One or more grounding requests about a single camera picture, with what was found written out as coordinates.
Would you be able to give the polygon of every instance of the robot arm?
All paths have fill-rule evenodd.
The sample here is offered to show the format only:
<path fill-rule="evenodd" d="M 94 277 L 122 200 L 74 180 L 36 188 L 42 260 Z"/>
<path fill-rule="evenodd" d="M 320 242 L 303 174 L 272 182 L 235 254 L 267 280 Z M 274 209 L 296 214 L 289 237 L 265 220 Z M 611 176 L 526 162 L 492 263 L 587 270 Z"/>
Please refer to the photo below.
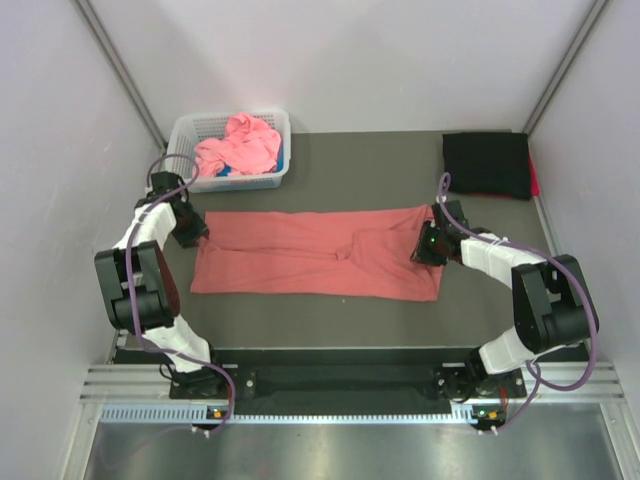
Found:
<path fill-rule="evenodd" d="M 125 272 L 125 249 L 134 225 L 148 204 L 180 185 L 181 178 L 170 172 L 151 176 L 152 191 L 141 199 L 134 219 L 122 239 L 111 250 L 99 252 L 95 267 L 109 321 L 117 330 L 135 333 L 131 301 Z M 176 195 L 147 213 L 133 242 L 134 284 L 138 296 L 138 311 L 142 336 L 162 349 L 183 353 L 210 363 L 211 348 L 198 337 L 180 315 L 180 298 L 162 250 L 172 234 L 183 247 L 193 246 L 198 238 L 208 235 L 208 228 L 193 211 L 188 197 Z M 202 375 L 200 365 L 168 354 L 178 374 Z"/>
<path fill-rule="evenodd" d="M 459 201 L 446 202 L 453 217 L 468 228 Z M 511 288 L 514 326 L 500 337 L 472 350 L 465 362 L 472 384 L 480 385 L 492 375 L 521 367 L 526 361 L 589 338 L 584 306 L 567 278 L 543 258 L 501 245 L 485 229 L 472 229 L 486 243 L 461 233 L 447 220 L 439 204 L 432 206 L 434 220 L 425 222 L 412 260 L 428 265 L 446 265 L 454 260 L 480 270 Z M 584 287 L 578 261 L 555 257 Z"/>

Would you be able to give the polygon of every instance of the pink garment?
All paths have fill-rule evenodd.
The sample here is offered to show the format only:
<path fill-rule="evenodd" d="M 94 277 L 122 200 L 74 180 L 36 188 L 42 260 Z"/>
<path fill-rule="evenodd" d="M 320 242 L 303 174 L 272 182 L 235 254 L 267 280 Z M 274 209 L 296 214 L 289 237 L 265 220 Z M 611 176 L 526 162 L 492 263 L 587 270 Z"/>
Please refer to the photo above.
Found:
<path fill-rule="evenodd" d="M 435 301 L 442 268 L 410 260 L 426 205 L 340 213 L 207 212 L 193 293 L 322 293 Z"/>
<path fill-rule="evenodd" d="M 229 165 L 229 175 L 272 172 L 278 162 L 280 134 L 265 121 L 248 113 L 234 115 L 227 122 L 225 138 L 208 138 L 196 145 L 200 175 L 213 177 Z"/>

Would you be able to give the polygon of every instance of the pink clothes in basket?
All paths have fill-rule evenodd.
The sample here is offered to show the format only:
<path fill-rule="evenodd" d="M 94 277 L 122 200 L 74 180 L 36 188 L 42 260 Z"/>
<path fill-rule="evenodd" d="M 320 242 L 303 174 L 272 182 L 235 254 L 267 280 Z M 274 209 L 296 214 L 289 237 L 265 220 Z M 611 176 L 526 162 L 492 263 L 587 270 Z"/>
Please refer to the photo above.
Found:
<path fill-rule="evenodd" d="M 196 145 L 200 175 L 213 177 L 225 166 L 229 175 L 257 175 L 275 170 L 280 134 L 264 120 L 248 113 L 234 115 L 227 122 L 225 138 L 208 138 Z"/>

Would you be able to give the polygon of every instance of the laundry basket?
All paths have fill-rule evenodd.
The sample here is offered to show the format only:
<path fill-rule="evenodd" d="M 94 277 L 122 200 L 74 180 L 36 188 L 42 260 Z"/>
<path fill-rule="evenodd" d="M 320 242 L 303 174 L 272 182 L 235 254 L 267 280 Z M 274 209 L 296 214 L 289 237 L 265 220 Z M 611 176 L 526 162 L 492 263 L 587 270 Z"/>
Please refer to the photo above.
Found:
<path fill-rule="evenodd" d="M 282 177 L 289 170 L 289 161 L 291 160 L 291 124 L 289 123 L 289 115 L 282 110 L 248 113 L 267 122 L 282 137 L 276 170 L 272 173 L 260 175 L 199 177 L 189 187 L 190 192 L 256 190 L 280 186 Z M 224 129 L 231 116 L 201 113 L 180 117 L 173 126 L 167 153 L 182 153 L 195 158 L 194 148 L 198 143 L 212 137 L 224 138 Z M 177 173 L 185 181 L 188 181 L 192 177 L 193 163 L 186 158 L 168 158 L 165 161 L 164 170 Z"/>

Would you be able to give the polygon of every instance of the black cloth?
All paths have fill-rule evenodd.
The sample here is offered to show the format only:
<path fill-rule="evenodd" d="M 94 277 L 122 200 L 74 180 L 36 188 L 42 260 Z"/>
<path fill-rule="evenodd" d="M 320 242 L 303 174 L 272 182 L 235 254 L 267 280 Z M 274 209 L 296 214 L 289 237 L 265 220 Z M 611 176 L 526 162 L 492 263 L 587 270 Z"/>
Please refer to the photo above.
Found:
<path fill-rule="evenodd" d="M 444 169 L 452 192 L 531 198 L 527 135 L 465 132 L 442 135 Z"/>

